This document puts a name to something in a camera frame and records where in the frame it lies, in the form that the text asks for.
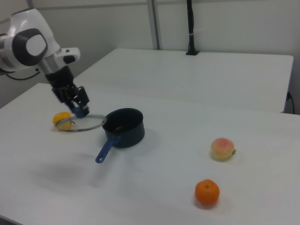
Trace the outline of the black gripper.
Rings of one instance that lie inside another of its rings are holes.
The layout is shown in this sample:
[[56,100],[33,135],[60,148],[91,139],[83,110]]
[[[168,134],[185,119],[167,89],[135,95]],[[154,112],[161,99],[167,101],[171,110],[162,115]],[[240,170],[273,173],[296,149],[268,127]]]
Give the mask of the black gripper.
[[56,72],[45,75],[52,86],[52,91],[61,103],[67,104],[71,111],[76,108],[76,115],[88,115],[89,98],[83,86],[79,88],[74,84],[73,74],[68,66]]

